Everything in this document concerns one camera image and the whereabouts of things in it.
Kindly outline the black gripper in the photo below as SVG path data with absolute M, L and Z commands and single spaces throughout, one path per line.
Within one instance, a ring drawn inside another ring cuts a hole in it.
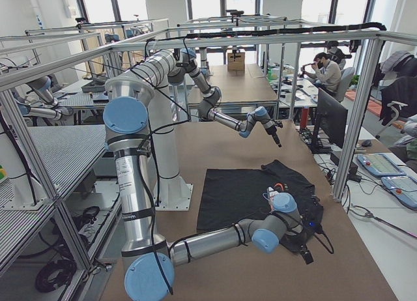
M 267 134 L 272 136 L 276 145 L 281 147 L 281 141 L 277 135 L 277 128 L 283 128 L 283 123 L 281 121 L 269 120 L 263 123 L 263 127 Z
M 307 247 L 308 240 L 313 233 L 308 228 L 296 231 L 289 229 L 281 238 L 280 243 L 292 253 L 299 254 L 308 265 L 313 262 L 313 256 Z

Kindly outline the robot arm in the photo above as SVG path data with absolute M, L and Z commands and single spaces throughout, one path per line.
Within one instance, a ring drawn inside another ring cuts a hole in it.
M 192 185 L 180 176 L 169 86 L 190 76 L 203 94 L 199 116 L 250 135 L 256 124 L 277 138 L 279 123 L 258 107 L 236 120 L 216 110 L 221 97 L 188 50 L 160 50 L 106 81 L 109 103 L 103 119 L 106 146 L 114 154 L 127 241 L 122 249 L 124 288 L 132 300 L 161 300 L 172 293 L 174 267 L 194 259 L 254 244 L 273 252 L 283 239 L 305 240 L 306 228 L 293 196 L 279 186 L 267 190 L 270 212 L 262 220 L 243 219 L 229 227 L 168 243 L 156 228 L 156 209 L 183 208 Z
M 182 75 L 193 80 L 193 91 L 197 93 L 195 100 L 188 100 L 189 106 L 197 111 L 200 121 L 216 121 L 237 131 L 243 138 L 260 124 L 275 144 L 281 146 L 277 129 L 283 124 L 270 116 L 277 96 L 258 66 L 245 64 L 240 70 L 216 66 L 214 74 L 206 77 L 192 50 L 182 49 L 180 54 L 181 61 L 177 65 Z

